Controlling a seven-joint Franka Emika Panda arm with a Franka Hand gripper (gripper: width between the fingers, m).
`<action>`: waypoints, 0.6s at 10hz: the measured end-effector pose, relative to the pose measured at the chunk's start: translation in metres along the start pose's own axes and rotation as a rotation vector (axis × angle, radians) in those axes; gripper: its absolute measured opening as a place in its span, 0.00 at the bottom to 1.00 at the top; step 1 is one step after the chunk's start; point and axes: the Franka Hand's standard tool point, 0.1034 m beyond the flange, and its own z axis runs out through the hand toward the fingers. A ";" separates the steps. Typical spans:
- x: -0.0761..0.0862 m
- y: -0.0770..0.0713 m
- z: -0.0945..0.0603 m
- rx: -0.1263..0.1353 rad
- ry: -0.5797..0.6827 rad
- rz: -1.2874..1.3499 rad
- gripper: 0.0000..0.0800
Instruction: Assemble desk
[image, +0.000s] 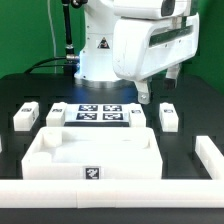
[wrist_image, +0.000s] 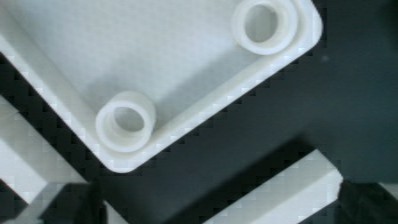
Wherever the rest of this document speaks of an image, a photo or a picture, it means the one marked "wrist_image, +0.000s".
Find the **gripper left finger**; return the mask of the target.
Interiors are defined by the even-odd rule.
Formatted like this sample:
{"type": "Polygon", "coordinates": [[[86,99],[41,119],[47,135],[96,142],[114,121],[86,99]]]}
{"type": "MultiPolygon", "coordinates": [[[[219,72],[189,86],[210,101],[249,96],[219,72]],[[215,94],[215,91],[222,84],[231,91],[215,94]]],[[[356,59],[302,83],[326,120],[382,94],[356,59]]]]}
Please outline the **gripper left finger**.
{"type": "Polygon", "coordinates": [[[107,224],[96,183],[52,183],[29,206],[29,224],[107,224]]]}

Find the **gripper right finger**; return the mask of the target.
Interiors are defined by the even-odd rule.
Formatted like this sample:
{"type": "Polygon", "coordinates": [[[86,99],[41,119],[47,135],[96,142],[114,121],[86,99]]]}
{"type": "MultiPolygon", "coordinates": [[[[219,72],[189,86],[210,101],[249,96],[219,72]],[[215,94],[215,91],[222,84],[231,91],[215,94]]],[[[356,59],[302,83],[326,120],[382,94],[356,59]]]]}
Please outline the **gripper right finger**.
{"type": "Polygon", "coordinates": [[[398,224],[398,199],[379,183],[345,181],[334,224],[398,224]]]}

